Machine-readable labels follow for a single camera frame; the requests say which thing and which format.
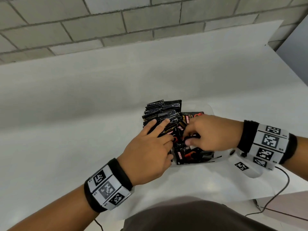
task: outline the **wall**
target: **wall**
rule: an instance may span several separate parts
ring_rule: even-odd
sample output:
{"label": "wall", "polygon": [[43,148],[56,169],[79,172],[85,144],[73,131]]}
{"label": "wall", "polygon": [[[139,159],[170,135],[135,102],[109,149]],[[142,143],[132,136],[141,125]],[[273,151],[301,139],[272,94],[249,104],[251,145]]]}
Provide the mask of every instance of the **wall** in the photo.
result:
{"label": "wall", "polygon": [[277,54],[308,85],[308,16],[277,50]]}
{"label": "wall", "polygon": [[0,0],[0,64],[284,20],[276,49],[308,0]]}

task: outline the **white table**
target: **white table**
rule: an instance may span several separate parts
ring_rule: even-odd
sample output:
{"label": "white table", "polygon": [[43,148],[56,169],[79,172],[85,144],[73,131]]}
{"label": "white table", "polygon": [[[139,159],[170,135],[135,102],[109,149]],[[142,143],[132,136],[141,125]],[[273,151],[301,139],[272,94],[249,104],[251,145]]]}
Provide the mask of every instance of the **white table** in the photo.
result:
{"label": "white table", "polygon": [[[0,230],[121,154],[141,130],[143,106],[161,98],[207,102],[215,115],[308,137],[308,89],[264,44],[278,26],[248,25],[0,66]],[[308,182],[289,175],[284,193],[308,190]],[[98,219],[123,219],[178,196],[217,202],[268,197],[286,180],[278,170],[251,179],[228,162],[175,167],[137,186],[131,198]]]}

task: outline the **finger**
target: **finger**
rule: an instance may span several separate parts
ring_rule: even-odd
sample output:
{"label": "finger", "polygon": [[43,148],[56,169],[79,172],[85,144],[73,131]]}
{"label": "finger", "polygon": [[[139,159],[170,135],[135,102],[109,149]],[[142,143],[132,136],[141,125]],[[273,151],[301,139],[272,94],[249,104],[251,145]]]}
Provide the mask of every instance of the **finger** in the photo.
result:
{"label": "finger", "polygon": [[148,134],[150,129],[156,124],[156,119],[151,120],[143,129],[142,131],[138,134],[139,136],[145,136]]}
{"label": "finger", "polygon": [[200,147],[201,148],[201,139],[197,139],[197,138],[187,139],[185,141],[185,144],[187,146],[196,146],[196,147]]}
{"label": "finger", "polygon": [[183,133],[183,137],[185,138],[186,136],[189,136],[190,133],[195,133],[196,131],[196,127],[194,123],[190,123],[188,124],[188,126],[186,126],[184,133]]}
{"label": "finger", "polygon": [[165,144],[169,141],[172,141],[173,139],[174,139],[174,137],[172,135],[163,135],[163,136],[158,138],[158,140],[160,141],[161,144]]}
{"label": "finger", "polygon": [[172,141],[169,141],[169,142],[165,143],[164,147],[167,150],[167,152],[169,152],[171,150],[171,148],[173,147]]}
{"label": "finger", "polygon": [[163,132],[164,128],[170,123],[170,120],[166,118],[159,124],[150,134],[149,136],[157,137],[161,132]]}
{"label": "finger", "polygon": [[171,160],[173,159],[173,155],[172,154],[169,154],[167,155],[167,158],[166,158],[166,161],[165,161],[165,164],[164,164],[164,172],[171,166]]}

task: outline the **left hand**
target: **left hand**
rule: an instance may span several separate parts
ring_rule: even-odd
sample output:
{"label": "left hand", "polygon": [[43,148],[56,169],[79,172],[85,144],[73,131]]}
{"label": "left hand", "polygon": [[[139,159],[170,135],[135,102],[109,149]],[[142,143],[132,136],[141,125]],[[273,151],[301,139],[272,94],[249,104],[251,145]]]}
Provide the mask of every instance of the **left hand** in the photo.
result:
{"label": "left hand", "polygon": [[171,165],[173,155],[168,155],[168,152],[173,146],[173,136],[164,135],[158,138],[169,122],[169,119],[165,119],[148,134],[156,124],[155,119],[150,121],[117,158],[133,186],[159,178]]}

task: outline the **wristband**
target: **wristband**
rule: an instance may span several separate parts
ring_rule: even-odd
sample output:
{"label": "wristband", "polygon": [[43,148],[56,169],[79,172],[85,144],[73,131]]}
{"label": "wristband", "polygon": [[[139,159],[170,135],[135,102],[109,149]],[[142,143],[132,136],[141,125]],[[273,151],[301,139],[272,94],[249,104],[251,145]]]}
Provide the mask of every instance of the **wristband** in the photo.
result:
{"label": "wristband", "polygon": [[84,183],[90,207],[101,213],[119,206],[132,194],[133,185],[114,158]]}
{"label": "wristband", "polygon": [[237,148],[244,152],[242,157],[273,170],[294,155],[297,138],[286,130],[245,120]]}

